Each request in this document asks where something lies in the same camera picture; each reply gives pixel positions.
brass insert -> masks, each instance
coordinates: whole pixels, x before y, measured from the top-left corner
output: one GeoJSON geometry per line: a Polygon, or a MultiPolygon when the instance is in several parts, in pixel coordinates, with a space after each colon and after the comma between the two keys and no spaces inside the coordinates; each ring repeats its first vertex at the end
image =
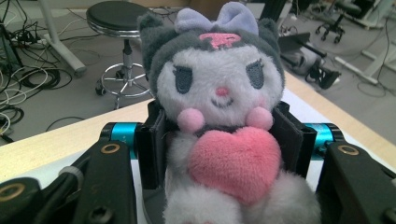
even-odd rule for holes
{"type": "Polygon", "coordinates": [[[21,183],[10,184],[0,188],[0,202],[3,203],[18,197],[24,189],[25,186],[21,183]]]}
{"type": "Polygon", "coordinates": [[[350,155],[350,156],[359,155],[359,151],[356,148],[350,147],[350,146],[341,145],[341,146],[338,146],[338,150],[340,150],[340,151],[342,151],[345,154],[350,155]]]}
{"type": "Polygon", "coordinates": [[[120,149],[120,145],[117,144],[107,144],[100,150],[104,154],[111,154],[120,149]]]}

blue eye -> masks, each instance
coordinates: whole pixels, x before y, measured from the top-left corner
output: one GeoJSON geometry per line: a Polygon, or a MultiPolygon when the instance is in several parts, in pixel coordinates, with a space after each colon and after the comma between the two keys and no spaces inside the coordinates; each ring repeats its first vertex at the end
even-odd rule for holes
{"type": "Polygon", "coordinates": [[[261,89],[262,85],[264,85],[264,73],[262,68],[263,65],[261,59],[247,66],[247,76],[250,80],[250,85],[257,90],[261,89]]]}
{"type": "Polygon", "coordinates": [[[189,92],[192,84],[192,70],[189,67],[175,66],[176,90],[181,94],[189,92]]]}

black stool seat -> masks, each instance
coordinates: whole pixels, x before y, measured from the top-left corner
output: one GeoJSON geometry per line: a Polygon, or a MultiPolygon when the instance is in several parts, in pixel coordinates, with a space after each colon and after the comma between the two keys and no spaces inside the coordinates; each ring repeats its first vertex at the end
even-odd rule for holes
{"type": "Polygon", "coordinates": [[[342,9],[351,16],[358,16],[361,13],[361,8],[352,3],[336,2],[335,6],[342,9]]]}
{"type": "Polygon", "coordinates": [[[100,34],[120,36],[114,33],[137,31],[137,17],[148,11],[146,7],[131,2],[106,1],[88,8],[87,21],[100,34]]]}

plush heart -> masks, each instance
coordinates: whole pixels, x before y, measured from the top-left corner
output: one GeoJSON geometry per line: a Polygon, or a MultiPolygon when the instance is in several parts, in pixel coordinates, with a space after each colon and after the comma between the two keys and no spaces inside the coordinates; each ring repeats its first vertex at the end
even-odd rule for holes
{"type": "Polygon", "coordinates": [[[188,168],[194,181],[250,205],[265,196],[280,161],[279,144],[270,133],[245,127],[205,133],[191,151],[188,168]]]}

bow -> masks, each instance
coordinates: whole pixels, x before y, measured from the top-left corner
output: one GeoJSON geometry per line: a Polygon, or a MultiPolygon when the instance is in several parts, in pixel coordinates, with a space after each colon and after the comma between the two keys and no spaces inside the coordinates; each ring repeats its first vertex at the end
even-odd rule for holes
{"type": "Polygon", "coordinates": [[[175,21],[175,30],[179,34],[192,29],[210,31],[214,26],[229,31],[242,29],[254,35],[259,34],[259,27],[253,14],[247,7],[238,2],[225,4],[221,8],[216,21],[210,21],[201,13],[190,8],[180,10],[175,21]]]}

